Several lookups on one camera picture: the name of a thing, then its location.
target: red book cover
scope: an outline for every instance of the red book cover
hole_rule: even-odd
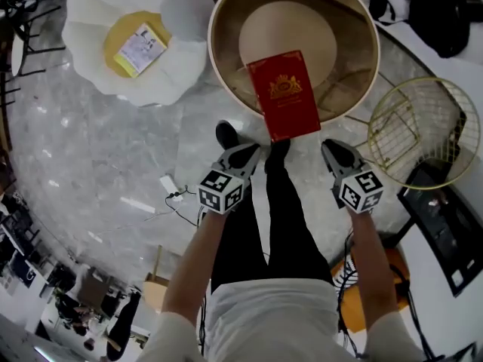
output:
[[[320,130],[309,74],[300,51],[248,64],[272,141]]]

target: wire frame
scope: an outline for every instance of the wire frame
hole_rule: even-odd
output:
[[[451,184],[468,169],[478,151],[480,121],[471,99],[441,78],[415,78],[393,88],[377,104],[368,125],[374,163],[410,189],[429,190]],[[407,183],[423,162],[451,167],[431,186]]]

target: black-and-white marker cube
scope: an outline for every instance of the black-and-white marker cube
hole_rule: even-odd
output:
[[[198,185],[198,202],[224,214],[243,199],[244,184],[241,178],[211,169]]]
[[[356,213],[374,208],[383,195],[383,184],[375,172],[366,170],[342,180],[339,198]]]

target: floor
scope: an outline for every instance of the floor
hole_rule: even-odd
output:
[[[48,0],[39,11],[57,3],[65,6],[65,0]],[[65,16],[62,9],[35,24],[41,31],[37,48],[62,44]],[[428,75],[396,43],[383,34],[380,40],[381,75],[353,112],[366,120],[391,83]],[[21,91],[8,107],[8,120],[17,186],[42,228],[42,238],[59,259],[67,259],[69,251],[78,261],[136,284],[152,268],[160,244],[165,250],[159,273],[169,277],[195,228],[167,208],[159,178],[168,173],[180,188],[187,185],[193,191],[222,152],[214,135],[216,123],[226,119],[240,133],[268,146],[263,119],[237,104],[212,71],[178,103],[138,109],[122,97],[102,95],[78,76],[68,51],[31,56],[24,72],[36,66],[48,70],[13,83]],[[286,166],[307,225],[329,261],[343,248],[349,217],[332,197],[333,177],[322,160],[320,142],[331,137],[355,144],[364,141],[366,133],[363,124],[344,118],[324,125],[319,133],[296,138],[288,154]],[[364,147],[361,152],[367,154]],[[269,253],[263,161],[253,176],[254,203],[263,248]],[[379,230],[397,232],[408,215],[395,196],[398,186],[382,174],[381,179],[386,191],[374,220]],[[155,213],[122,199],[149,205]],[[174,206],[195,222],[195,196],[186,195]]]

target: book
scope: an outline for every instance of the book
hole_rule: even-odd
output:
[[[136,78],[165,50],[163,41],[147,23],[143,23],[113,58],[130,77]]]
[[[300,51],[247,65],[273,142],[320,130],[309,74]]]

